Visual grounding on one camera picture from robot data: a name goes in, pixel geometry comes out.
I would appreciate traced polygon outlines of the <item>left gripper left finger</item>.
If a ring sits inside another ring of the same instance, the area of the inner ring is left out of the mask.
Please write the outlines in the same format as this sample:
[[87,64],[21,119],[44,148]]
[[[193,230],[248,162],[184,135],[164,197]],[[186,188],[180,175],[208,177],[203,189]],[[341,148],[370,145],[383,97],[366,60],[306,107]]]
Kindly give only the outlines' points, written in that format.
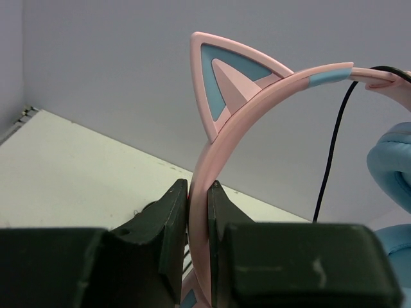
[[188,183],[121,226],[1,230],[2,307],[174,307]]

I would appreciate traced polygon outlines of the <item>pink blue cat-ear headphones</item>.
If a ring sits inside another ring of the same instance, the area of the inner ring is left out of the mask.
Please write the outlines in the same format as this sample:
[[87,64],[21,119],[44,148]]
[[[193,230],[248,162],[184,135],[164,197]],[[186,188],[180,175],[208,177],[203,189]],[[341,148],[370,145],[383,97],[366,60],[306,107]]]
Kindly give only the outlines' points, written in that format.
[[207,225],[207,190],[245,133],[293,94],[343,80],[362,82],[368,90],[410,107],[410,75],[390,69],[357,68],[351,62],[294,72],[266,54],[239,42],[203,32],[190,38],[193,88],[207,143],[189,189],[189,249],[198,291],[211,303],[211,261]]

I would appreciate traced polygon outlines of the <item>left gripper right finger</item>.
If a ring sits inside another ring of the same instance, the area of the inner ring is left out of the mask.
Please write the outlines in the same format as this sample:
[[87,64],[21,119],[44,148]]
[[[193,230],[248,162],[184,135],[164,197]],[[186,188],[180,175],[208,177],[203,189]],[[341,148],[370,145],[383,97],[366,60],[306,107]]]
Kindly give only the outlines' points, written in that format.
[[363,225],[258,223],[219,182],[207,192],[213,307],[401,307],[403,292]]

